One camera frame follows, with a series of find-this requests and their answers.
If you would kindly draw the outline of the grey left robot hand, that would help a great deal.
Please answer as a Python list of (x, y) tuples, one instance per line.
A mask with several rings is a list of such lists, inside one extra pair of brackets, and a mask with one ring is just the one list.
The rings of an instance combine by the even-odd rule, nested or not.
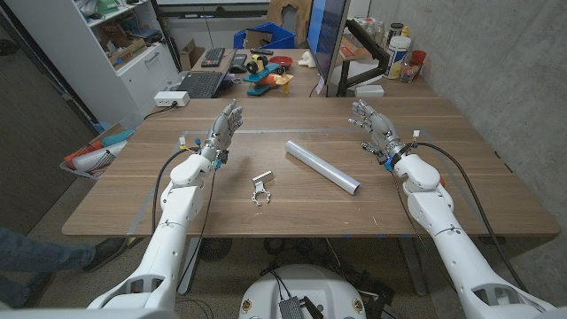
[(226, 151), (235, 131), (243, 124), (242, 107), (237, 107), (237, 101), (233, 99), (224, 110), (217, 116), (212, 127), (209, 129), (199, 154), (209, 161), (213, 161), (218, 152)]

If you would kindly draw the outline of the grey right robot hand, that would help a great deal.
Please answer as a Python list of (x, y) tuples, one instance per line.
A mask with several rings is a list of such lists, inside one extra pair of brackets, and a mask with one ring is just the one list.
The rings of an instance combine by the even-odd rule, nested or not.
[(369, 133), (384, 155), (397, 161), (405, 154), (407, 146), (401, 142), (394, 125), (384, 114), (362, 99), (352, 102), (352, 110), (359, 120), (349, 118), (348, 122)]

